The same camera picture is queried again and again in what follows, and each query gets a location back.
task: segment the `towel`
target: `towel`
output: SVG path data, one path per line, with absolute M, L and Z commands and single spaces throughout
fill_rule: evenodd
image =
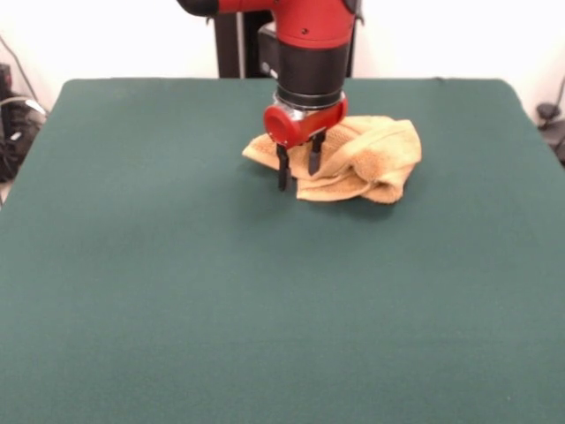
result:
M 302 201 L 345 201 L 361 196 L 391 204 L 403 197 L 410 174 L 422 160 L 418 133 L 409 120 L 346 117 L 328 131 L 320 169 L 308 173 L 312 143 L 289 150 L 290 172 Z M 278 170 L 276 145 L 267 134 L 255 138 L 243 156 Z

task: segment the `wall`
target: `wall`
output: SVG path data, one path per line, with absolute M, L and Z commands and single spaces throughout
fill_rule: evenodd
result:
M 500 78 L 531 117 L 536 104 L 555 101 L 565 74 L 563 0 L 365 0 L 363 8 L 354 76 Z
M 565 1 L 363 3 L 357 77 L 502 78 L 531 116 L 556 96 Z M 0 32 L 48 106 L 70 78 L 217 76 L 213 23 L 175 0 L 0 0 Z M 0 50 L 0 57 L 7 56 Z
M 213 22 L 175 0 L 0 0 L 0 34 L 48 107 L 74 78 L 218 75 Z

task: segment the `black cable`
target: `black cable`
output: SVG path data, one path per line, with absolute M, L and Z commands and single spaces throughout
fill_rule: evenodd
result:
M 561 80 L 561 88 L 559 89 L 559 95 L 557 96 L 557 102 L 555 102 L 555 106 L 559 106 L 561 100 L 563 100 L 563 92 L 565 91 L 565 77 Z
M 16 56 L 16 54 L 13 52 L 12 49 L 10 49 L 10 46 L 8 46 L 8 44 L 4 41 L 4 38 L 2 38 L 2 35 L 0 35 L 0 43 L 2 43 L 4 48 L 6 50 L 8 50 L 8 53 L 10 53 L 10 55 L 14 58 L 14 61 L 16 62 L 16 65 L 18 66 L 19 73 L 21 73 L 21 76 L 24 78 L 24 81 L 26 82 L 27 88 L 29 88 L 29 92 L 32 94 L 32 97 L 37 101 L 37 94 L 35 93 L 32 85 L 30 84 L 29 79 L 27 78 L 27 75 L 24 72 L 24 68 L 22 67 L 21 62 L 19 61 L 18 56 Z

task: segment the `table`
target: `table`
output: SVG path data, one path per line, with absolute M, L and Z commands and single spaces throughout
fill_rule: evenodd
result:
M 351 80 L 411 119 L 393 207 L 241 151 L 268 80 L 74 80 L 0 213 L 0 422 L 565 422 L 565 179 L 498 80 Z

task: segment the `cable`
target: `cable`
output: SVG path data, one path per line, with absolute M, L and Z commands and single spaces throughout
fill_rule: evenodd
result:
M 25 97 L 24 95 L 10 97 L 8 99 L 4 99 L 0 101 L 0 108 L 5 106 L 6 104 L 10 104 L 14 102 L 23 102 L 26 104 L 26 106 L 41 113 L 44 117 L 46 117 L 49 114 L 49 111 L 45 109 L 43 106 L 41 106 L 39 102 L 37 102 L 35 99 L 32 99 L 31 97 Z
M 14 58 L 14 61 L 16 62 L 16 65 L 18 66 L 19 73 L 21 73 L 21 76 L 24 78 L 24 81 L 26 82 L 27 88 L 29 88 L 29 92 L 32 94 L 32 97 L 34 98 L 34 100 L 37 100 L 37 94 L 35 93 L 32 85 L 30 84 L 29 79 L 27 78 L 27 75 L 24 72 L 24 68 L 21 65 L 21 62 L 19 61 L 18 56 L 16 56 L 16 54 L 13 52 L 12 49 L 10 49 L 10 46 L 8 46 L 8 44 L 6 43 L 4 38 L 2 38 L 2 35 L 0 35 L 0 43 L 2 43 L 4 48 L 6 50 L 8 50 L 8 53 L 10 53 L 10 55 Z
M 557 102 L 555 102 L 556 106 L 559 106 L 559 104 L 561 103 L 561 100 L 563 100 L 563 92 L 565 91 L 565 76 L 563 77 L 563 80 L 561 81 L 561 88 L 559 89 L 559 95 L 557 96 Z

